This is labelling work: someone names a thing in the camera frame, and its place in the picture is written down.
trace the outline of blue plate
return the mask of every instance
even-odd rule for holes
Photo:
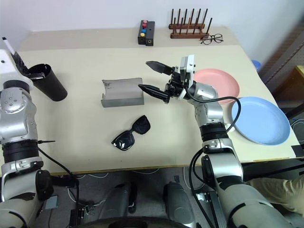
[[[249,140],[262,145],[279,145],[290,134],[290,125],[285,114],[273,103],[259,97],[248,96],[240,99],[241,114],[236,128]],[[238,104],[232,106],[232,119],[238,112]]]

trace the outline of eyeglasses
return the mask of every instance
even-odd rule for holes
[[[133,131],[138,134],[145,134],[150,128],[151,125],[147,117],[143,115],[133,123],[132,129],[122,132],[111,142],[111,144],[122,151],[126,151],[135,143],[135,139],[132,134]]]
[[[214,40],[217,43],[221,43],[223,42],[223,35],[222,34],[215,34],[215,35],[204,35],[201,39],[200,39],[202,43],[208,45],[211,44],[212,40]]]

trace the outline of black cup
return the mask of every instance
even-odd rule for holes
[[[33,80],[33,83],[34,86],[50,99],[53,101],[62,101],[66,98],[67,91],[52,71],[50,65],[38,64],[31,67],[28,71],[30,74],[44,73],[45,78]]]

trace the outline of pink plate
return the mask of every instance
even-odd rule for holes
[[[218,92],[218,97],[234,96],[239,94],[238,82],[228,73],[218,69],[202,69],[194,74],[194,81],[208,84]],[[232,102],[232,99],[219,101],[221,105]]]

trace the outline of khaki pants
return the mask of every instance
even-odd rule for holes
[[[295,180],[256,178],[250,180],[249,184],[269,202],[281,204],[304,217],[304,175]]]

